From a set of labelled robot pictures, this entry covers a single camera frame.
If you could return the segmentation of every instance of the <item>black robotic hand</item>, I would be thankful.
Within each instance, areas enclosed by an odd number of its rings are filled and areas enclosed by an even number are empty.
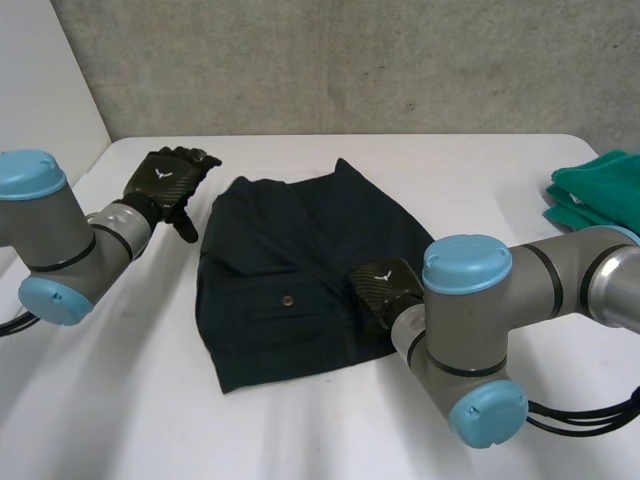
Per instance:
[[[387,258],[360,265],[349,274],[356,297],[383,331],[398,315],[422,303],[424,290],[409,264],[402,258]]]
[[[220,160],[197,148],[164,147],[159,152],[149,152],[119,202],[142,213],[152,229],[164,221],[173,224],[183,240],[195,243],[198,232],[185,207],[209,170],[220,165]]]

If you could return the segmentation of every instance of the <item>white wall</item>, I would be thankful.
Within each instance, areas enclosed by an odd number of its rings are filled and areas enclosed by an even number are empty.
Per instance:
[[[0,0],[0,151],[46,150],[73,185],[110,143],[51,3]]]

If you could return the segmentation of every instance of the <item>green towel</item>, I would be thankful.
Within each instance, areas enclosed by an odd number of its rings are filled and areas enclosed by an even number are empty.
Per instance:
[[[547,192],[558,203],[545,212],[553,221],[581,229],[621,225],[640,233],[640,155],[614,150],[551,175]]]

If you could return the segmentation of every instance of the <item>gray wall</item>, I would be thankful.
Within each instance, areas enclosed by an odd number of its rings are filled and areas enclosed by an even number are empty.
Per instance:
[[[638,0],[53,0],[114,140],[535,133],[640,150]]]

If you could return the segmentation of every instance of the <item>light blue joint cap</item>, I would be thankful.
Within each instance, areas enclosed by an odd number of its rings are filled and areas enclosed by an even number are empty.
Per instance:
[[[449,427],[473,448],[489,448],[513,437],[529,414],[522,387],[497,380],[465,395],[449,412]]]
[[[626,235],[636,245],[640,246],[640,237],[635,232],[633,232],[632,230],[629,230],[628,228],[619,227],[618,225],[594,225],[593,227],[587,227],[587,228],[589,229],[590,228],[610,228],[611,230],[615,230],[616,232],[620,232],[623,235]]]
[[[0,153],[0,200],[46,197],[67,183],[55,159],[41,150]]]
[[[424,254],[425,288],[466,295],[501,282],[513,265],[507,246],[487,235],[453,235],[432,243]]]
[[[56,325],[77,325],[93,310],[93,303],[84,295],[46,278],[26,278],[18,298],[35,316]]]

